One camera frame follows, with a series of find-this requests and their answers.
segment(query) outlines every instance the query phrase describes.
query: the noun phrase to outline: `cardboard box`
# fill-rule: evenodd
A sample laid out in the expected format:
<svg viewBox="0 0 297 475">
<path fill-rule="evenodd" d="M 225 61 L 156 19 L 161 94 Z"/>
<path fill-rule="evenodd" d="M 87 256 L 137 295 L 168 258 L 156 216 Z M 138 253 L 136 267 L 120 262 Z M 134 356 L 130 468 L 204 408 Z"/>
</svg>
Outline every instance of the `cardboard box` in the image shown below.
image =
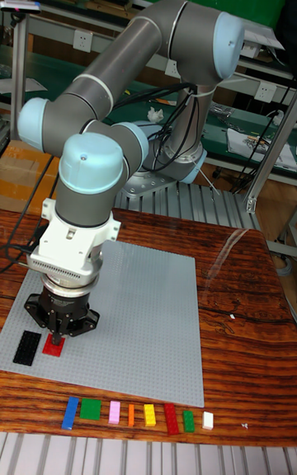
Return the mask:
<svg viewBox="0 0 297 475">
<path fill-rule="evenodd" d="M 27 143 L 16 140 L 9 143 L 0 158 L 1 209 L 18 212 L 23 210 L 49 158 L 49 154 L 41 153 Z M 58 166 L 59 159 L 54 158 L 37 189 L 28 213 L 40 215 L 42 202 L 49 196 Z"/>
</svg>

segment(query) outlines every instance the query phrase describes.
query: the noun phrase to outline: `black lego brick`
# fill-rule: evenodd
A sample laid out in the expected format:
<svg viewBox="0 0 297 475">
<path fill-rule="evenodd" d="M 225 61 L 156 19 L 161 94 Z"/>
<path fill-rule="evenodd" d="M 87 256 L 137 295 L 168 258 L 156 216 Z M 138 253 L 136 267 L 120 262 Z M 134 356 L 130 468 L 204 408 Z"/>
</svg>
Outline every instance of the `black lego brick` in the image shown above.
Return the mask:
<svg viewBox="0 0 297 475">
<path fill-rule="evenodd" d="M 28 365 L 31 367 L 40 338 L 41 334 L 25 330 L 17 347 L 13 363 L 19 363 L 20 365 Z"/>
</svg>

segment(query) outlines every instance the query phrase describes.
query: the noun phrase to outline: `lego baseplate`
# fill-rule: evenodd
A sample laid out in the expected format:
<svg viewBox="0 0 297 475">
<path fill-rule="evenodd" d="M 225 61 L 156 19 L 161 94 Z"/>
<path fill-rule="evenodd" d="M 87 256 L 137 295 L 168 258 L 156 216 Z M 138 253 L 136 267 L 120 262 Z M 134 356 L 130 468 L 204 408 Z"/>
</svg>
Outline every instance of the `lego baseplate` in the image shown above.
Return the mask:
<svg viewBox="0 0 297 475">
<path fill-rule="evenodd" d="M 90 296 L 97 329 L 66 337 L 60 357 L 43 354 L 49 331 L 24 309 L 42 290 L 29 270 L 0 334 L 0 369 L 203 407 L 195 260 L 124 242 L 102 251 Z M 13 363 L 25 330 L 41 334 L 31 367 Z"/>
</svg>

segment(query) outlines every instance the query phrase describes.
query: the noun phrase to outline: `yellow lego brick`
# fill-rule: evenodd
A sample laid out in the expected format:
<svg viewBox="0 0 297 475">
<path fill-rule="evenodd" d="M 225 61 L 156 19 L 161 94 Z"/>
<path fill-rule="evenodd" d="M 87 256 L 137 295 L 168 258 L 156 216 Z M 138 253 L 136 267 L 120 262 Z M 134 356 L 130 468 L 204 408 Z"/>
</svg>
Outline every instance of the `yellow lego brick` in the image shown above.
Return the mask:
<svg viewBox="0 0 297 475">
<path fill-rule="evenodd" d="M 144 404 L 144 421 L 145 427 L 154 427 L 156 425 L 156 417 L 152 403 Z"/>
</svg>

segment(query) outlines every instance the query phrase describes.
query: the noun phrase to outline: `lego brick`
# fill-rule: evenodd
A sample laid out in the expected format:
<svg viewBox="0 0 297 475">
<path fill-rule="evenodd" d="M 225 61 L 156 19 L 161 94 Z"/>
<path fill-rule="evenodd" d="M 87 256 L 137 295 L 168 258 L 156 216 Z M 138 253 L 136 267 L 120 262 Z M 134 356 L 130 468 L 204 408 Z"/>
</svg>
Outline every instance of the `lego brick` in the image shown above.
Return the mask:
<svg viewBox="0 0 297 475">
<path fill-rule="evenodd" d="M 92 398 L 83 398 L 80 411 L 80 418 L 87 420 L 99 420 L 101 411 L 101 400 L 93 400 Z"/>
<path fill-rule="evenodd" d="M 164 404 L 165 418 L 169 435 L 177 435 L 179 433 L 177 424 L 177 415 L 173 403 Z"/>
<path fill-rule="evenodd" d="M 194 424 L 193 412 L 192 411 L 184 411 L 182 413 L 182 418 L 183 418 L 185 433 L 194 433 L 195 424 Z"/>
<path fill-rule="evenodd" d="M 214 414 L 212 412 L 204 411 L 202 415 L 203 429 L 212 430 L 214 427 Z"/>
<path fill-rule="evenodd" d="M 21 341 L 16 349 L 13 363 L 20 365 L 28 365 L 31 367 L 35 357 L 38 344 L 40 342 L 41 334 L 25 330 L 21 337 Z"/>
<path fill-rule="evenodd" d="M 154 414 L 154 407 L 152 403 L 144 404 L 144 421 L 145 427 L 154 427 L 156 425 L 156 416 Z"/>
<path fill-rule="evenodd" d="M 73 428 L 75 413 L 78 409 L 78 402 L 79 402 L 79 398 L 76 398 L 73 396 L 69 397 L 66 411 L 64 414 L 64 419 L 61 426 L 62 429 L 71 430 Z"/>
<path fill-rule="evenodd" d="M 120 421 L 120 402 L 111 402 L 108 423 L 118 424 Z"/>
<path fill-rule="evenodd" d="M 128 426 L 133 427 L 134 425 L 134 405 L 133 403 L 129 404 L 129 409 L 128 409 Z"/>
<path fill-rule="evenodd" d="M 54 345 L 54 343 L 52 342 L 52 338 L 53 337 L 52 337 L 51 334 L 49 334 L 47 336 L 45 346 L 42 350 L 42 353 L 43 354 L 49 354 L 51 356 L 56 356 L 57 358 L 59 358 L 61 356 L 61 352 L 62 352 L 62 349 L 63 349 L 65 338 L 64 337 L 61 338 L 61 341 L 60 341 L 59 345 Z"/>
</svg>

